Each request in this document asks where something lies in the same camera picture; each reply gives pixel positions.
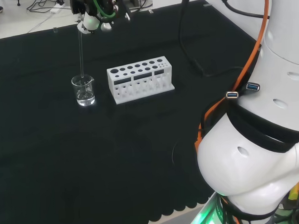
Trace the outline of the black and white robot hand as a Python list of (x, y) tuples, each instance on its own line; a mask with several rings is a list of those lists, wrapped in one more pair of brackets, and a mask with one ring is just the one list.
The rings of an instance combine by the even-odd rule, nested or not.
[(83, 34), (98, 29), (111, 31), (120, 23), (128, 23), (132, 16), (123, 0), (70, 0), (70, 8)]

